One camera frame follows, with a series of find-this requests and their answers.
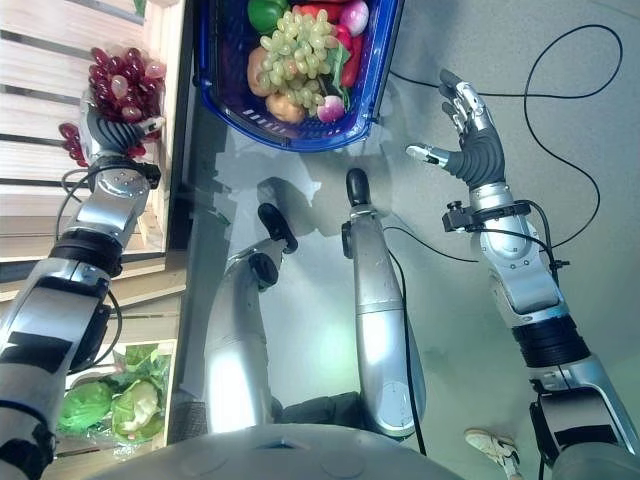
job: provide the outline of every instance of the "green grapes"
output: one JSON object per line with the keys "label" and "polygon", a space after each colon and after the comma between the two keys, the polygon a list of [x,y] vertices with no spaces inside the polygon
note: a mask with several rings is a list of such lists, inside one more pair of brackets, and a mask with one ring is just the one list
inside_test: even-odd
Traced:
{"label": "green grapes", "polygon": [[314,116],[318,106],[324,105],[316,78],[331,72],[327,49],[338,46],[327,12],[320,10],[315,19],[309,14],[285,12],[277,27],[271,37],[260,38],[260,45],[267,50],[258,75],[260,88],[286,95],[290,103],[302,105]]}

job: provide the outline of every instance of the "black cable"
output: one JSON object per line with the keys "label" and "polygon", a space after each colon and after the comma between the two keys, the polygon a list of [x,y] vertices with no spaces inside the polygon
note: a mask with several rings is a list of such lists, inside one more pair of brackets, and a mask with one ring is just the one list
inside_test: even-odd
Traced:
{"label": "black cable", "polygon": [[[533,73],[535,72],[535,69],[538,66],[538,63],[540,63],[540,60],[542,60],[542,58],[549,51],[549,49],[551,49],[556,43],[558,43],[563,38],[565,38],[565,37],[577,32],[577,31],[584,30],[584,29],[587,29],[587,28],[598,28],[598,29],[605,30],[605,31],[609,32],[615,38],[615,40],[616,40],[616,42],[618,44],[618,52],[619,52],[619,54],[618,54],[618,62],[616,64],[615,70],[613,71],[613,73],[611,74],[609,79],[602,86],[597,88],[596,90],[593,90],[592,92],[588,92],[588,93],[585,93],[585,94],[579,94],[579,95],[554,95],[554,94],[548,94],[548,93],[529,93],[529,86],[531,84],[531,79],[533,77]],[[585,222],[585,224],[582,227],[580,227],[575,233],[570,235],[568,238],[566,238],[565,240],[557,243],[556,245],[549,244],[549,247],[551,247],[551,248],[559,247],[561,245],[564,245],[564,244],[570,242],[571,240],[576,238],[578,235],[580,235],[584,230],[586,230],[589,227],[589,225],[591,225],[591,223],[593,222],[594,218],[598,214],[598,211],[600,210],[600,188],[598,187],[598,184],[595,181],[595,179],[589,173],[587,173],[585,170],[583,170],[582,168],[578,167],[577,165],[571,163],[570,161],[566,160],[565,158],[561,157],[560,155],[557,155],[550,148],[546,147],[540,141],[540,139],[535,134],[535,131],[533,130],[533,127],[531,126],[531,122],[529,120],[529,111],[528,111],[527,100],[529,98],[555,98],[555,99],[562,99],[562,100],[576,100],[576,99],[589,98],[589,97],[592,97],[592,96],[600,93],[602,90],[607,88],[609,86],[609,84],[611,82],[613,82],[614,78],[618,75],[618,72],[620,70],[620,66],[622,64],[623,51],[624,51],[624,49],[623,49],[623,46],[622,46],[622,40],[620,39],[620,36],[612,28],[607,27],[606,25],[601,25],[601,24],[581,25],[579,27],[576,27],[576,28],[574,28],[572,30],[569,30],[568,32],[560,35],[553,42],[549,43],[544,48],[544,50],[540,53],[540,55],[538,55],[538,57],[536,58],[536,60],[534,61],[533,65],[532,65],[531,69],[529,70],[529,74],[527,75],[527,82],[526,82],[526,85],[525,85],[524,93],[520,94],[520,93],[478,92],[479,95],[482,95],[482,96],[485,96],[485,97],[504,97],[504,98],[522,98],[522,99],[524,99],[524,101],[523,101],[523,111],[524,111],[524,117],[525,117],[525,122],[526,122],[526,125],[527,125],[527,129],[529,130],[529,133],[533,137],[534,141],[538,144],[538,146],[540,148],[542,148],[542,150],[544,150],[547,154],[551,155],[554,159],[562,162],[563,164],[567,165],[568,167],[571,167],[571,168],[575,169],[576,171],[578,171],[579,173],[581,173],[582,175],[584,175],[591,182],[591,184],[593,185],[593,188],[594,188],[595,194],[596,194],[596,205],[594,207],[593,213],[591,214],[589,219]],[[425,81],[420,81],[420,80],[415,80],[415,79],[411,79],[411,78],[405,77],[404,75],[401,75],[401,74],[399,74],[399,73],[397,73],[397,72],[395,72],[393,70],[390,70],[389,72],[392,75],[400,78],[401,80],[404,80],[404,81],[409,82],[409,83],[413,83],[413,84],[416,84],[416,85],[423,85],[423,86],[431,87],[431,88],[438,88],[439,87],[439,85],[437,85],[435,83],[425,82]]]}
{"label": "black cable", "polygon": [[409,403],[411,404],[411,416],[413,417],[413,427],[416,431],[416,439],[418,440],[418,450],[425,457],[427,456],[427,449],[424,446],[424,438],[422,436],[422,427],[420,426],[420,417],[418,415],[418,407],[416,406],[416,395],[413,387],[413,375],[411,374],[411,344],[409,342],[409,314],[407,312],[407,284],[404,278],[404,271],[400,262],[393,254],[393,252],[387,249],[391,259],[394,261],[400,272],[400,280],[402,282],[402,310],[404,317],[404,353],[405,362],[407,364],[407,388],[409,389]]}
{"label": "black cable", "polygon": [[[62,189],[67,192],[67,194],[69,194],[69,185],[67,184],[67,179],[71,176],[71,175],[75,175],[76,173],[82,173],[82,172],[88,172],[88,170],[86,168],[76,168],[74,170],[69,170],[68,172],[66,172],[63,176],[62,179],[60,179],[60,185],[62,186]],[[73,198],[75,201],[77,201],[78,203],[82,203],[82,200],[80,200],[78,197],[76,197],[75,195],[71,195],[71,198]]]}
{"label": "black cable", "polygon": [[531,70],[529,71],[529,75],[527,76],[527,84],[526,84],[525,89],[524,89],[524,93],[525,93],[524,102],[523,102],[524,119],[525,119],[525,122],[527,123],[527,128],[529,129],[529,133],[531,134],[531,136],[533,137],[535,142],[538,144],[538,146],[540,148],[542,148],[542,150],[547,152],[553,158],[555,158],[559,162],[564,163],[568,167],[573,168],[577,172],[582,173],[585,177],[587,177],[587,179],[591,182],[591,184],[593,185],[593,188],[595,189],[595,192],[596,192],[596,206],[594,207],[593,213],[591,214],[589,219],[586,221],[586,223],[582,227],[580,227],[575,233],[570,235],[568,238],[566,238],[562,242],[558,243],[557,245],[550,245],[551,247],[559,247],[560,245],[564,245],[565,243],[570,242],[571,240],[576,238],[578,235],[580,235],[582,232],[584,232],[589,227],[589,225],[591,225],[591,222],[593,222],[593,219],[596,218],[596,215],[598,214],[598,211],[600,210],[600,188],[598,187],[598,183],[595,181],[595,179],[590,174],[588,174],[585,170],[583,170],[582,168],[578,167],[577,165],[571,163],[570,161],[566,160],[565,158],[562,158],[560,155],[557,155],[556,153],[552,152],[549,148],[547,148],[540,141],[540,139],[537,137],[537,135],[533,131],[533,128],[531,127],[531,122],[529,121],[529,111],[528,111],[528,108],[527,108],[527,97],[528,97],[528,92],[529,92],[529,85],[531,84],[531,78],[533,77],[533,72],[535,71],[536,67],[538,66],[538,63],[540,63],[540,60],[542,60],[542,57],[549,51],[549,49],[551,47],[553,47],[560,40],[562,40],[563,38],[565,38],[568,35],[571,35],[572,33],[575,33],[575,32],[577,32],[579,30],[583,30],[585,28],[599,28],[599,29],[602,29],[602,30],[605,30],[605,31],[609,32],[616,39],[616,42],[618,43],[618,49],[619,49],[620,54],[618,56],[618,63],[616,65],[615,70],[613,71],[613,74],[611,75],[609,80],[607,80],[604,83],[604,85],[602,85],[600,88],[594,90],[593,92],[590,92],[590,93],[584,94],[584,95],[576,95],[573,98],[591,97],[591,96],[593,96],[593,95],[595,95],[597,93],[600,93],[605,88],[607,88],[609,86],[609,84],[613,81],[613,79],[616,77],[616,75],[618,75],[618,71],[620,71],[620,65],[622,64],[622,55],[623,55],[622,40],[620,40],[620,37],[618,36],[618,34],[615,31],[613,31],[611,28],[609,28],[609,27],[607,27],[605,25],[588,24],[588,25],[582,25],[580,27],[576,27],[576,28],[574,28],[572,30],[569,30],[567,33],[564,33],[564,34],[560,35],[553,42],[551,42],[542,51],[542,53],[540,53],[540,55],[538,55],[538,58],[536,58],[536,61],[533,63],[533,66],[531,67]]}
{"label": "black cable", "polygon": [[[533,200],[516,200],[515,203],[526,203],[538,212],[544,229],[544,243],[547,244],[550,251],[553,251],[553,246],[551,244],[551,227],[549,227],[549,220],[547,219],[547,215],[544,213],[544,209]],[[558,279],[558,265],[555,261],[549,265],[549,270],[551,270],[551,276],[556,282],[556,285],[560,286],[560,280]]]}
{"label": "black cable", "polygon": [[459,262],[467,262],[467,263],[478,263],[478,260],[470,260],[468,258],[459,258],[459,257],[454,257],[453,255],[449,255],[447,253],[441,252],[440,250],[432,247],[431,245],[423,242],[422,240],[420,240],[418,237],[416,237],[415,235],[413,235],[411,232],[408,232],[407,230],[405,230],[404,228],[400,228],[400,227],[384,227],[382,229],[383,232],[386,232],[387,230],[398,230],[400,232],[403,232],[406,235],[409,235],[411,238],[413,238],[416,242],[418,242],[420,245],[428,248],[429,250],[431,250],[432,252],[437,253],[438,255],[442,255],[443,257],[447,257],[450,258],[451,260],[458,260]]}
{"label": "black cable", "polygon": [[531,235],[525,235],[524,233],[518,233],[518,232],[510,232],[509,230],[498,230],[495,228],[478,228],[478,229],[475,229],[474,232],[502,233],[503,235],[511,235],[512,237],[518,237],[518,238],[524,238],[526,240],[530,240],[542,247],[542,249],[545,251],[545,253],[549,257],[550,265],[556,264],[556,259],[553,257],[553,252],[551,251],[551,248],[545,245],[544,242],[538,240],[537,238],[532,237]]}
{"label": "black cable", "polygon": [[120,305],[118,304],[118,301],[116,300],[116,297],[113,295],[113,293],[111,293],[111,290],[109,290],[107,292],[107,295],[111,299],[111,303],[113,303],[113,309],[116,312],[116,318],[117,318],[117,321],[118,321],[118,325],[116,327],[116,333],[115,333],[115,335],[113,337],[113,340],[111,341],[111,344],[109,344],[109,347],[107,348],[107,350],[99,358],[97,358],[96,360],[91,362],[88,366],[86,366],[86,367],[84,367],[84,368],[82,368],[80,370],[71,370],[71,371],[69,371],[69,375],[75,374],[75,373],[84,372],[85,370],[88,370],[90,368],[95,367],[96,365],[99,365],[100,362],[102,362],[105,358],[107,358],[109,356],[109,354],[111,352],[113,352],[113,349],[115,348],[116,344],[120,340],[120,334],[122,333],[122,324],[123,324],[122,310],[120,310]]}
{"label": "black cable", "polygon": [[544,480],[544,460],[540,454],[540,466],[538,467],[538,480]]}

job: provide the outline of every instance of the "red bell pepper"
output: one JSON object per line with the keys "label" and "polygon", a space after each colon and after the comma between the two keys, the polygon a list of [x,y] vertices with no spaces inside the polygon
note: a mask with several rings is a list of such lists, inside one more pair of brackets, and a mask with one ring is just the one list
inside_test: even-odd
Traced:
{"label": "red bell pepper", "polygon": [[353,42],[351,41],[351,34],[349,33],[349,29],[344,25],[336,25],[335,28],[335,37],[342,44],[342,46],[349,51],[349,54],[353,55],[353,53],[351,52],[351,49],[353,48]]}
{"label": "red bell pepper", "polygon": [[342,13],[342,6],[337,3],[311,3],[307,5],[296,5],[294,12],[297,10],[300,15],[310,14],[313,18],[316,18],[320,10],[326,10],[329,23],[338,23],[340,21],[340,13]]}
{"label": "red bell pepper", "polygon": [[362,46],[364,44],[364,35],[358,35],[351,39],[352,46],[349,53],[351,57],[342,67],[342,76],[340,77],[340,85],[343,87],[353,87],[358,78],[360,70],[360,57],[362,56]]}

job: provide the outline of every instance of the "shoe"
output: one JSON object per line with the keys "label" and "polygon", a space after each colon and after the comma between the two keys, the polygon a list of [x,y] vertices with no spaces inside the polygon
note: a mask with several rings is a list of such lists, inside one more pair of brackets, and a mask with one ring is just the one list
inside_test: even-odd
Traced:
{"label": "shoe", "polygon": [[480,450],[487,457],[500,465],[509,480],[522,480],[518,470],[520,458],[515,442],[509,437],[494,435],[479,428],[469,428],[464,432],[465,441]]}

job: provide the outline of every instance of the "plastic basket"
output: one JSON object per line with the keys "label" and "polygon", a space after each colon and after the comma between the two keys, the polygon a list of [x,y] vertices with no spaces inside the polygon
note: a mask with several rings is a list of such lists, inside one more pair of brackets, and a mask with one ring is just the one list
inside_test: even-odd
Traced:
{"label": "plastic basket", "polygon": [[340,120],[279,122],[249,90],[246,68],[259,35],[249,24],[247,0],[204,0],[196,13],[196,81],[204,104],[226,123],[271,147],[296,152],[334,150],[365,139],[377,119],[404,0],[367,0],[369,25],[351,109]]}

